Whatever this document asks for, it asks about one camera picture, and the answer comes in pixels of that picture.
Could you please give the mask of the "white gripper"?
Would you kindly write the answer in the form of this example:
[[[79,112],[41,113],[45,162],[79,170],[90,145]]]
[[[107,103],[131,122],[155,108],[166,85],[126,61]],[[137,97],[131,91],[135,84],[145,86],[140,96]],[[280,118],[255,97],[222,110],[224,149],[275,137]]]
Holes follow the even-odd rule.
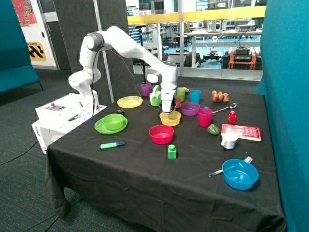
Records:
[[[161,90],[161,106],[162,112],[165,115],[174,112],[176,90],[162,89]]]

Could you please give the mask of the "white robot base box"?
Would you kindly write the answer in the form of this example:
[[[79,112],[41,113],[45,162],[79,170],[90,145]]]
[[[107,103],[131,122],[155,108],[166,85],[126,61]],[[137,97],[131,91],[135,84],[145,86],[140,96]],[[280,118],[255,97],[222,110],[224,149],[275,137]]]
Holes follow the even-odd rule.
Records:
[[[43,153],[50,144],[69,133],[95,114],[105,109],[106,105],[97,105],[92,110],[90,102],[85,102],[82,95],[70,93],[35,109],[38,120],[32,124]],[[81,115],[74,121],[68,121],[75,115]]]

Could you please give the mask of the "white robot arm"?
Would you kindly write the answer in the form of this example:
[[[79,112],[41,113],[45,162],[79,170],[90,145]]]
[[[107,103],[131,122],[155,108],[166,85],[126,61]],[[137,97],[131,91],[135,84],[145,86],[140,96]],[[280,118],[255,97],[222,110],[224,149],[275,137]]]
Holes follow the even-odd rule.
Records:
[[[93,113],[99,108],[98,95],[92,89],[92,84],[101,78],[97,68],[98,54],[107,50],[114,51],[122,58],[136,58],[150,65],[146,72],[147,81],[160,85],[162,111],[172,111],[178,79],[176,63],[160,61],[122,29],[112,26],[106,31],[91,32],[84,37],[79,56],[82,69],[69,77],[70,86],[82,96],[84,112]]]

